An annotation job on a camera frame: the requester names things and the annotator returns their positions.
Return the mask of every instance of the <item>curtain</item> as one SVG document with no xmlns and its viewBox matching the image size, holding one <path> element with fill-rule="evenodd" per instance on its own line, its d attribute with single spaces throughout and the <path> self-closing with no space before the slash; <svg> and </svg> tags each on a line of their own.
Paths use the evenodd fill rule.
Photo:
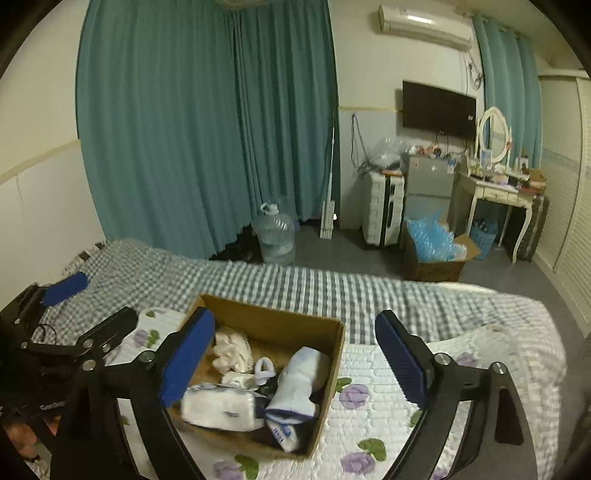
<svg viewBox="0 0 591 480">
<path fill-rule="evenodd" d="M 316 215 L 335 92 L 326 0 L 90 0 L 76 114 L 106 237 L 208 258 L 271 196 Z"/>
<path fill-rule="evenodd" d="M 498 107 L 513 132 L 509 165 L 524 148 L 530 167 L 540 165 L 542 110 L 540 83 L 529 38 L 502 30 L 494 18 L 474 18 L 484 69 L 485 105 Z"/>
<path fill-rule="evenodd" d="M 337 106 L 328 3 L 275 0 L 231 13 L 229 25 L 255 204 L 286 196 L 301 220 L 318 218 Z"/>
</svg>

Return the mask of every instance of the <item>checkered bedspread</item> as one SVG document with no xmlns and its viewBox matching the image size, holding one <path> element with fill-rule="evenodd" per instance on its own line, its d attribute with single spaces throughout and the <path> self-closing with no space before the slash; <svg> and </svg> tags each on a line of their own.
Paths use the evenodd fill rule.
<svg viewBox="0 0 591 480">
<path fill-rule="evenodd" d="M 532 431 L 538 474 L 549 478 L 556 460 L 564 349 L 545 307 L 506 294 L 453 291 L 369 275 L 301 267 L 189 260 L 134 240 L 116 241 L 86 261 L 88 288 L 45 313 L 58 343 L 78 336 L 123 306 L 187 310 L 209 293 L 264 307 L 334 317 L 347 326 L 350 343 L 375 344 L 373 322 L 391 309 L 426 342 L 446 340 L 498 323 L 518 339 L 528 366 L 529 411 L 543 425 Z"/>
</svg>

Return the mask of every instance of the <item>black bag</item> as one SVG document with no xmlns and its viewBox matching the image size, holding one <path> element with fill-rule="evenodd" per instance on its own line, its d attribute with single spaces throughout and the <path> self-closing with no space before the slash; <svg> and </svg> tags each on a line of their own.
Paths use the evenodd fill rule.
<svg viewBox="0 0 591 480">
<path fill-rule="evenodd" d="M 531 206 L 530 225 L 525 232 L 519 249 L 517 250 L 518 260 L 527 260 L 528 262 L 531 262 L 534 258 L 535 249 L 538 247 L 538 242 L 542 235 L 542 229 L 544 228 L 549 205 L 550 199 L 544 195 L 536 195 L 534 197 Z M 513 256 L 513 249 L 515 248 L 515 243 L 517 243 L 517 238 L 519 237 L 524 221 L 525 209 L 513 207 L 511 218 L 509 219 L 509 225 L 507 226 L 507 232 L 503 240 L 503 245 L 507 249 L 507 253 L 510 257 Z"/>
</svg>

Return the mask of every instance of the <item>water bottle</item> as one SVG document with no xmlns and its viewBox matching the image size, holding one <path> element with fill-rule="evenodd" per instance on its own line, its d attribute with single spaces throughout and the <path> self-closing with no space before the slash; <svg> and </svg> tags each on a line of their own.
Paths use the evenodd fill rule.
<svg viewBox="0 0 591 480">
<path fill-rule="evenodd" d="M 276 203 L 263 203 L 261 212 L 254 229 L 263 260 L 265 263 L 291 264 L 296 257 L 294 219 L 287 212 L 280 212 Z"/>
</svg>

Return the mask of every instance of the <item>metal bolt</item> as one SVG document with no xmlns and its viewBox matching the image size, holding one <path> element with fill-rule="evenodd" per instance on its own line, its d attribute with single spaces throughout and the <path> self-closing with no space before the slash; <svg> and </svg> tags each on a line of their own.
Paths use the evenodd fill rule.
<svg viewBox="0 0 591 480">
<path fill-rule="evenodd" d="M 155 356 L 156 354 L 152 350 L 144 350 L 139 354 L 138 358 L 140 362 L 147 364 L 148 362 L 154 360 Z"/>
<path fill-rule="evenodd" d="M 435 361 L 440 365 L 449 365 L 450 363 L 452 363 L 452 357 L 450 357 L 446 353 L 436 353 Z"/>
<path fill-rule="evenodd" d="M 90 370 L 94 370 L 96 367 L 96 362 L 94 360 L 87 360 L 82 364 L 82 370 L 85 372 L 90 372 Z"/>
<path fill-rule="evenodd" d="M 492 369 L 501 375 L 507 372 L 507 367 L 501 362 L 494 362 L 492 364 Z"/>
</svg>

